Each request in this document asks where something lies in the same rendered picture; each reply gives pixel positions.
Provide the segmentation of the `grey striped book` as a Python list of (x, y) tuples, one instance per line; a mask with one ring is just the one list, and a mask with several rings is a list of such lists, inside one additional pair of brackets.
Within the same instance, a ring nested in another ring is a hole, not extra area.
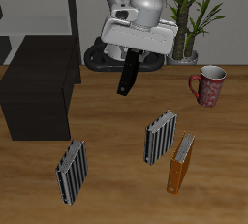
[(88, 174), (85, 141), (72, 140), (55, 172), (62, 202), (72, 205)]
[(173, 145), (177, 114), (167, 110), (145, 129), (143, 160), (152, 166)]

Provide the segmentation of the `orange book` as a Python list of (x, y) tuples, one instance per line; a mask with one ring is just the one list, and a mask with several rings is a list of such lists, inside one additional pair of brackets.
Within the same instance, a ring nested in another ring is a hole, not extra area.
[(183, 133), (170, 160), (170, 173), (167, 191), (176, 195), (181, 183), (188, 171), (195, 137), (191, 134)]

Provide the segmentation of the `red patterned mug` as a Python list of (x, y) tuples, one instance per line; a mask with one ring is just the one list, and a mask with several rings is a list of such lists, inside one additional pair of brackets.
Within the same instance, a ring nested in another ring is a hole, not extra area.
[[(226, 76), (227, 73), (224, 69), (207, 65), (201, 68), (199, 76), (192, 75), (189, 78), (189, 88), (201, 106), (212, 108), (216, 105)], [(195, 91), (192, 87), (193, 80), (199, 81), (198, 91)]]

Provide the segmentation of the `dark wooden cabinet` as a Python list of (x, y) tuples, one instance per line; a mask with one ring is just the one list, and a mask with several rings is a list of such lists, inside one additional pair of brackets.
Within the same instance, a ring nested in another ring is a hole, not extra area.
[(0, 80), (0, 107), (15, 141), (68, 141), (80, 82), (74, 35), (27, 35)]

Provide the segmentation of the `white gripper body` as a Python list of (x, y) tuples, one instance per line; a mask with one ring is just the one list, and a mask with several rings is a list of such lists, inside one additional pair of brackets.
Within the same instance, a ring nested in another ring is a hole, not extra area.
[(173, 21), (160, 19), (156, 27), (145, 31), (135, 29), (129, 21), (108, 17), (101, 39), (108, 44), (169, 54), (177, 31), (178, 27)]

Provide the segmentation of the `flat black base plate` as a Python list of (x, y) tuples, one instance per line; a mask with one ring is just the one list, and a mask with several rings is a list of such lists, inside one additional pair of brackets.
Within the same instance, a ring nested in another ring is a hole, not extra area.
[[(100, 37), (95, 39), (94, 45), (84, 54), (84, 63), (88, 69), (95, 72), (122, 72), (124, 61), (114, 60), (104, 53), (107, 44)], [(165, 57), (162, 54), (150, 52), (143, 62), (138, 62), (139, 72), (153, 72), (164, 65)]]

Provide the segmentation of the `green pot plant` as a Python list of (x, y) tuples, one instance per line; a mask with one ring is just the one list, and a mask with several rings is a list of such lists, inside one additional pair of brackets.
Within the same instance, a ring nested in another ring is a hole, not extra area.
[(171, 17), (178, 26), (171, 53), (166, 56), (167, 63), (172, 65), (195, 65), (198, 54), (193, 51), (195, 38), (199, 34), (207, 34), (204, 28), (212, 21), (223, 19), (218, 16), (221, 4), (215, 6), (209, 13), (207, 8), (211, 0), (173, 0), (175, 6), (170, 6)]

